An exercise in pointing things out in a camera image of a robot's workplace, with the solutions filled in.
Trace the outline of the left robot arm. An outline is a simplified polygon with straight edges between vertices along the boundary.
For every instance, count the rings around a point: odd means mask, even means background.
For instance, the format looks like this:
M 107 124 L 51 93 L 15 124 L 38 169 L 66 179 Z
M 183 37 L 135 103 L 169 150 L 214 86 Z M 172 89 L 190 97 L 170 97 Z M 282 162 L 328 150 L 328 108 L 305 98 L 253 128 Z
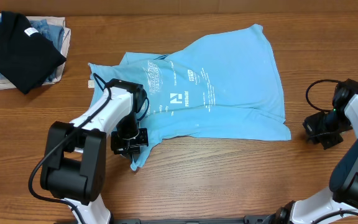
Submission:
M 77 223 L 113 223 L 101 191 L 106 148 L 133 157 L 148 146 L 147 129 L 137 114 L 148 100 L 143 85 L 113 78 L 101 98 L 77 119 L 51 125 L 45 155 L 36 169 L 52 201 L 68 205 Z

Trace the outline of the light blue t-shirt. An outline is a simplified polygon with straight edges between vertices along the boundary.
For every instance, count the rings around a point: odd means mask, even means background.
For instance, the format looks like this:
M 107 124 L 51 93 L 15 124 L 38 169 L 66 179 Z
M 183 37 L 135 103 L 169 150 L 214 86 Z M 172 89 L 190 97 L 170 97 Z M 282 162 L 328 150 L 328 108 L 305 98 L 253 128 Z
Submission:
M 172 54 L 128 52 L 119 65 L 91 64 L 92 74 L 144 86 L 140 125 L 149 144 L 133 158 L 144 166 L 164 139 L 288 141 L 282 83 L 261 25 L 206 35 Z

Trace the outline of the folded black shirt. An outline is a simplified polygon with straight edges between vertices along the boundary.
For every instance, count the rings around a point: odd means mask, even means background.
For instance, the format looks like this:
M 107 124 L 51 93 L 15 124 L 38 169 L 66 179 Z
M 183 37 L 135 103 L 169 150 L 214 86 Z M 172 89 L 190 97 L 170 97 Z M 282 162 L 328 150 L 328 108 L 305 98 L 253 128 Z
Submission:
M 0 73 L 27 94 L 41 86 L 66 58 L 31 26 L 25 15 L 3 11 L 0 22 Z

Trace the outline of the folded white cloth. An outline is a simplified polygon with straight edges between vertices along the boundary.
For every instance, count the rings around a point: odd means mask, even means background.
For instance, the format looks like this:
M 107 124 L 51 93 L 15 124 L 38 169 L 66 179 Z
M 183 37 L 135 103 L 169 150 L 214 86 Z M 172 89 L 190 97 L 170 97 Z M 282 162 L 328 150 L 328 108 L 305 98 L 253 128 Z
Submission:
M 40 21 L 46 19 L 49 25 L 62 26 L 64 28 L 63 45 L 61 51 L 59 51 L 64 57 L 68 55 L 68 49 L 70 46 L 71 29 L 66 27 L 64 17 L 48 17 L 48 16 L 27 16 L 29 21 Z M 7 78 L 0 80 L 0 90 L 16 88 Z

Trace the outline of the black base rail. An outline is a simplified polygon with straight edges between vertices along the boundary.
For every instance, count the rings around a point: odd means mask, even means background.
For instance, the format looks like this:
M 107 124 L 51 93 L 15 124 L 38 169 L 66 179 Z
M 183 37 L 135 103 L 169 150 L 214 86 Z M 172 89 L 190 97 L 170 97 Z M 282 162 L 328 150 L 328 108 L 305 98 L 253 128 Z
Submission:
M 202 218 L 202 219 L 171 219 L 171 220 L 115 220 L 114 224 L 263 224 L 269 223 L 272 215 L 246 215 L 244 218 Z

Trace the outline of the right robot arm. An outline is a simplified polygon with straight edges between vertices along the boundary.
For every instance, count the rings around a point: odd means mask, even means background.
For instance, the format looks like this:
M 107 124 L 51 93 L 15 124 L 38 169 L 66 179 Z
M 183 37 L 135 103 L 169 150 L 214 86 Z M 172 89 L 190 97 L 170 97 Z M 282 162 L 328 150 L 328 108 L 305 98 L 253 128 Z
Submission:
M 305 200 L 292 201 L 265 218 L 264 223 L 333 223 L 358 217 L 358 82 L 336 82 L 331 110 L 318 109 L 303 126 L 313 144 L 324 149 L 343 141 L 341 134 L 353 130 L 356 141 L 334 168 L 329 185 Z

